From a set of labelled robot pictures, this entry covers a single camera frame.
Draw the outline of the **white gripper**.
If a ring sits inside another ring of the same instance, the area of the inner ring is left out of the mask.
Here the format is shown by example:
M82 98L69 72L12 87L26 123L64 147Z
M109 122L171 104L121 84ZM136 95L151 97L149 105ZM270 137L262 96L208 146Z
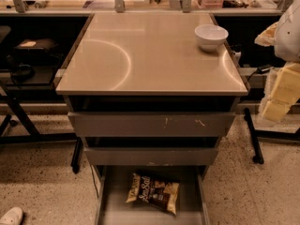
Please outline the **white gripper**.
M274 22L255 38L254 43L264 47L274 46L277 29L278 22ZM271 92L271 99L274 100L266 100L262 104L262 117L273 122L281 121L299 98L300 64L286 63L277 73Z

